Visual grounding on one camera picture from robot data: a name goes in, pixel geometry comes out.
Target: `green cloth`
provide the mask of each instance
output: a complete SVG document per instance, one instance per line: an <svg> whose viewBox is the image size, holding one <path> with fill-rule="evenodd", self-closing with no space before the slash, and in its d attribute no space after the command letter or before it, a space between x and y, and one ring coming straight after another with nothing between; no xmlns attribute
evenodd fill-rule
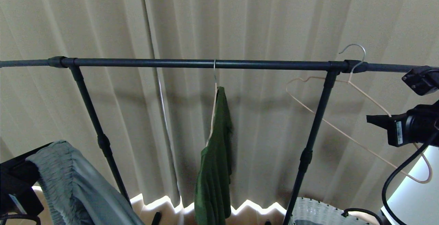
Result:
<svg viewBox="0 0 439 225"><path fill-rule="evenodd" d="M232 121L224 87L218 87L212 136L201 151L201 168L195 186L195 219L198 225L225 225L230 209L232 174Z"/></svg>

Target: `hanger hook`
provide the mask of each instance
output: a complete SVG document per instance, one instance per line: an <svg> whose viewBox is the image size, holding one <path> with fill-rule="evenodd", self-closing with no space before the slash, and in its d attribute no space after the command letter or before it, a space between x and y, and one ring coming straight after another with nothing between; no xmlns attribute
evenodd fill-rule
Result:
<svg viewBox="0 0 439 225"><path fill-rule="evenodd" d="M360 64L362 64L362 63L364 62L364 59L366 58L366 50L365 50L364 47L361 46L360 44L353 43L353 44L349 44L349 45L347 45L347 46L345 47L345 49L343 49L341 52L339 52L339 54L344 53L344 51L347 50L348 47L350 47L350 46L358 46L358 47L361 47L361 49L363 50L363 59L361 60L360 63L356 64L356 65L352 68L352 70L351 70L351 74L352 74L352 73L354 72L354 69L355 69L357 66L359 66Z"/></svg>
<svg viewBox="0 0 439 225"><path fill-rule="evenodd" d="M217 83L217 81L216 81L216 59L213 60L213 77L215 78L215 83Z"/></svg>

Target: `laundry basket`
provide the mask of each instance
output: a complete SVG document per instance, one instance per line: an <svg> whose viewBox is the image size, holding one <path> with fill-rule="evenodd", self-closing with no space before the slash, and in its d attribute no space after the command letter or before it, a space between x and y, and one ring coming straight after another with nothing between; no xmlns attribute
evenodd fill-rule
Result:
<svg viewBox="0 0 439 225"><path fill-rule="evenodd" d="M367 225L354 216L342 216L343 211L309 198L297 198L289 225Z"/></svg>

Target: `curtain fold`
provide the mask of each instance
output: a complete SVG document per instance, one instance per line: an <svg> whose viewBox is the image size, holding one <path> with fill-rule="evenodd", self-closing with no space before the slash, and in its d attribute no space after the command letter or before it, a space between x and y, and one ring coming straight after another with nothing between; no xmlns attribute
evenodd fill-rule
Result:
<svg viewBox="0 0 439 225"><path fill-rule="evenodd" d="M438 0L0 0L0 60L182 58L366 61L439 66ZM188 206L210 130L212 69L81 67L130 197L169 196ZM218 69L234 125L232 205L286 205L313 114L285 92L296 77L324 72ZM356 74L353 82L392 114L419 103L401 73ZM346 79L346 74L339 75ZM114 186L110 169L71 74L51 67L3 68L1 161L65 139ZM323 82L291 92L315 109ZM401 164L414 147L392 148L368 125L379 108L344 84L325 118ZM339 208L377 211L392 168L324 123L300 195ZM403 177L398 176L395 183Z"/></svg>

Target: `empty hanger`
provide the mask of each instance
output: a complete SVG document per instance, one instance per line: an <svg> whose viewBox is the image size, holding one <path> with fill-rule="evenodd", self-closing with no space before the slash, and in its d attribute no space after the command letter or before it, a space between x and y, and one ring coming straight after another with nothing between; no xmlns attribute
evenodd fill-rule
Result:
<svg viewBox="0 0 439 225"><path fill-rule="evenodd" d="M213 78L215 78L215 96L213 98L212 120L210 121L210 134L207 138L206 146L209 144L209 140L213 133L213 122L215 120L215 108L216 108L216 95L218 93L218 82L216 80L216 59L213 61Z"/></svg>
<svg viewBox="0 0 439 225"><path fill-rule="evenodd" d="M362 48L363 50L363 59L361 60L361 62L359 62L358 64L356 64L350 74L349 74L349 78L347 81L342 81L342 80L336 80L336 82L341 82L341 83L348 83L349 85L351 85L352 87L354 87L358 92L360 92L362 95L364 95L365 97L367 97L369 100L371 100L373 103L375 103L375 105L377 105L380 109L382 109L389 117L391 117L392 115L389 113L389 111L387 111L387 109L385 109L381 104L379 104L376 100L374 100L372 97L370 97L370 95L368 95L366 92L364 92L363 90L361 90L358 86L356 86L354 83L351 82L352 79L352 74L353 71L356 67L358 67L360 64L362 64L364 62L364 58L366 57L366 50L364 49L363 46L359 45L359 44L349 44L348 46L346 46L341 52L339 52L339 54L343 53L348 47L350 46L359 46ZM309 76L306 79L302 79L302 78L295 78L291 81L289 81L286 86L285 89L287 91L287 93L294 99L296 100L300 105L302 105L304 108L306 108L308 111L312 112L313 114L315 114L315 111L313 111L312 109L310 109L309 107L307 107L304 103L302 103L300 100L298 100L295 96L293 96L289 91L288 91L288 85L294 81L300 80L302 82L307 82L310 79L322 79L324 80L325 78L319 77L319 76ZM328 122L325 119L322 119L324 122L326 122L326 124L330 125L332 128L334 128L335 130L337 130L338 132L340 132L341 134L343 134L344 136L346 136L348 139L352 140L353 142L355 142L356 144L358 144L361 148L364 148L365 150L367 150L368 152L372 153L374 156L378 157L379 159L383 160L385 163L389 164L390 166L394 167L395 169L397 168L397 166L395 166L394 164L392 164L391 162L387 161L386 159L382 158L381 156L379 156L377 153L373 152L372 150L369 150L367 147L361 145L358 141L356 141L355 139L353 139L351 136L347 135L346 133L344 133L342 130L340 130L339 128L337 128L336 126L334 126L333 124L331 124L330 122ZM425 163L427 164L428 167L428 178L424 181L418 180L417 178L409 175L408 173L401 171L402 174L406 175L407 177L411 178L412 180L418 182L418 183L422 183L422 184L426 184L429 183L431 181L432 178L432 173L433 170L431 169L431 165L428 162L427 158L424 156L424 154L421 154L422 158L424 159Z"/></svg>

